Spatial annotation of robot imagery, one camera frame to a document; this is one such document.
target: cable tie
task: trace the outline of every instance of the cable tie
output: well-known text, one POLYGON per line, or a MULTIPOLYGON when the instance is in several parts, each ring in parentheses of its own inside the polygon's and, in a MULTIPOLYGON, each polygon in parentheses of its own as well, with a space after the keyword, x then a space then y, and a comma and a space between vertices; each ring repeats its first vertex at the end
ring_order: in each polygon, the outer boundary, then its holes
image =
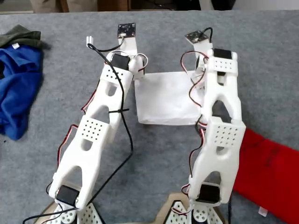
POLYGON ((129 108, 127 108, 127 109, 119 109, 117 111, 109 111, 109 113, 121 113, 121 112, 128 111, 128 110, 129 110, 129 108))

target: blue cloth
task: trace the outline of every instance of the blue cloth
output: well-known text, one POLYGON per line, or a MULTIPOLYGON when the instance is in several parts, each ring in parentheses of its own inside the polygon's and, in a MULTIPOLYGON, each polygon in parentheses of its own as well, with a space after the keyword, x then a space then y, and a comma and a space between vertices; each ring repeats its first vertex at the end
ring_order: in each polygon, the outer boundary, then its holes
POLYGON ((4 78, 0 79, 0 133, 18 140, 28 125, 29 109, 39 89, 42 52, 20 45, 0 49, 4 78))

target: gray carpet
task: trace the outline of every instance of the gray carpet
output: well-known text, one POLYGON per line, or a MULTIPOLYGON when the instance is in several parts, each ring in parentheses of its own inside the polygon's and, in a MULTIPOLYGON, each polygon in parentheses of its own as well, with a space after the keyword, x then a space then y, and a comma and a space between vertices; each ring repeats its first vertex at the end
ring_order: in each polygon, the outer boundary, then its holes
MULTIPOLYGON (((45 187, 56 169, 57 148, 70 124, 79 123, 80 107, 103 67, 98 55, 86 48, 85 37, 92 35, 99 48, 112 47, 118 23, 137 23, 137 46, 149 57, 149 73, 181 70, 181 54, 192 49, 184 35, 212 26, 214 46, 238 53, 244 123, 273 141, 299 148, 299 11, 1 15, 0 21, 0 33, 21 24, 41 30, 51 45, 44 52, 44 81, 28 131, 17 142, 0 136, 1 224, 21 223, 51 202, 45 187)), ((193 68, 193 62, 186 65, 193 68)), ((125 104, 131 109, 125 116, 135 154, 96 199, 108 224, 153 220, 167 195, 187 182, 188 153, 199 141, 191 126, 139 124, 133 87, 125 104)), ((96 186, 128 154, 127 134, 120 125, 103 153, 96 186)), ((234 224, 283 223, 272 214, 258 215, 258 206, 236 193, 232 208, 234 224)), ((226 216, 227 205, 221 211, 226 216)))

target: perforated hole pattern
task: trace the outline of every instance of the perforated hole pattern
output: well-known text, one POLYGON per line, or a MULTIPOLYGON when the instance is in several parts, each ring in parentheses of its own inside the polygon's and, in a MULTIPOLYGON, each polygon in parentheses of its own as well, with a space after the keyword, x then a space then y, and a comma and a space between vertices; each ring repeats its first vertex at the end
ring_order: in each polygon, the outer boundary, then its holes
POLYGON ((84 210, 83 216, 80 217, 80 224, 102 224, 101 219, 92 204, 88 205, 84 210))
MULTIPOLYGON (((186 212, 186 209, 181 202, 175 202, 173 207, 181 212, 186 212)), ((187 224, 187 217, 179 216, 178 214, 171 211, 165 224, 187 224)))
MULTIPOLYGON (((58 211, 61 211, 59 206, 57 206, 57 208, 55 209, 54 212, 58 212, 58 211)), ((58 216, 59 215, 53 215, 50 217, 50 219, 56 218, 58 216)), ((75 216, 76 216, 76 213, 74 211, 65 212, 57 219, 48 221, 46 224, 61 224, 61 222, 64 224, 70 224, 74 221, 75 216)))
MULTIPOLYGON (((126 85, 125 83, 130 83, 132 78, 133 78, 133 75, 131 72, 129 71, 125 71, 125 70, 122 70, 122 69, 119 69, 119 68, 114 68, 118 77, 120 78, 121 80, 121 83, 123 85, 126 85)), ((116 78, 116 75, 113 73, 113 71, 111 70, 111 68, 109 67, 109 65, 105 65, 104 66, 104 69, 103 69, 103 72, 102 72, 102 75, 100 77, 101 80, 106 80, 108 82, 111 82, 111 83, 115 83, 116 85, 119 85, 119 82, 116 78)))
POLYGON ((213 208, 208 209, 207 215, 210 218, 211 224, 223 224, 223 222, 221 221, 221 219, 219 218, 219 216, 213 208))
POLYGON ((100 135, 103 129, 103 122, 92 119, 85 118, 84 123, 80 124, 80 135, 87 140, 97 141, 100 139, 100 135))
POLYGON ((230 59, 218 58, 214 60, 215 70, 223 72, 237 72, 236 62, 230 59))
POLYGON ((238 128, 222 126, 217 127, 214 143, 222 147, 232 147, 238 137, 238 128))

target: white label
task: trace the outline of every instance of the white label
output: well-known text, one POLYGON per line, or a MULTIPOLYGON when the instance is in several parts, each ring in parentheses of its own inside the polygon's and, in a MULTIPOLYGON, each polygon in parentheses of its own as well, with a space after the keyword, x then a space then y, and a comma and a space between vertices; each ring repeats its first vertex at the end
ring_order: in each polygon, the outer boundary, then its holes
POLYGON ((259 213, 261 216, 266 217, 267 214, 268 214, 268 210, 264 209, 263 207, 260 207, 260 209, 258 210, 258 213, 259 213))
POLYGON ((20 47, 18 43, 14 43, 12 46, 13 46, 14 49, 17 49, 17 48, 20 47))

